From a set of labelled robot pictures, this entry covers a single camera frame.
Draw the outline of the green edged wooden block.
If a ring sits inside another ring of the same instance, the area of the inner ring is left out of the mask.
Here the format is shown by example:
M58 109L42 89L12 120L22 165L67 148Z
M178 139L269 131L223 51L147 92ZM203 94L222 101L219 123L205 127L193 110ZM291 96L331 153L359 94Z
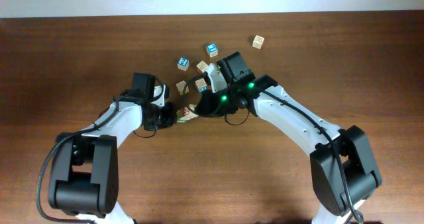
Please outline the green edged wooden block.
M176 123L185 123L186 122L186 110L180 109L176 112Z

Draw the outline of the yellow top wooden block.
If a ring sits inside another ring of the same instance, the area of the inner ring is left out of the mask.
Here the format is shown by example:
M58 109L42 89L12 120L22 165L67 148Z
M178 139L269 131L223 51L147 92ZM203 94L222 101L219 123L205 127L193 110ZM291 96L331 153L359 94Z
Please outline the yellow top wooden block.
M195 110L196 105L194 104L189 104L188 107L184 108L184 116L182 117L182 119L184 121L189 121L191 119L194 119L196 117L198 117L198 115L196 115L193 111Z

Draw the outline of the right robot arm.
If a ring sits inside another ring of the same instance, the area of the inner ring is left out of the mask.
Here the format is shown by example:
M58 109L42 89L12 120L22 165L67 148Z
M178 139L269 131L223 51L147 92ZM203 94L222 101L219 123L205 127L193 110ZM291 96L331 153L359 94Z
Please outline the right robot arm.
M343 129L296 102L269 75L257 78L239 52L200 74L210 89L195 108L204 117L247 109L277 127L309 157L313 191L321 206L313 223L363 223L358 208L382 185L368 137L353 125Z

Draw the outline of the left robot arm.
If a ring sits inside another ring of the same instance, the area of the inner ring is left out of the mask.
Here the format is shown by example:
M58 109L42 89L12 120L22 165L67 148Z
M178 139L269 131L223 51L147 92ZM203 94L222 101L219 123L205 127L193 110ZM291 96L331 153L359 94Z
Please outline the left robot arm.
M39 176L52 165L48 203L67 215L64 222L135 223L117 201L118 148L139 128L156 134L174 124L169 92L156 76L135 73L90 126L57 136Z

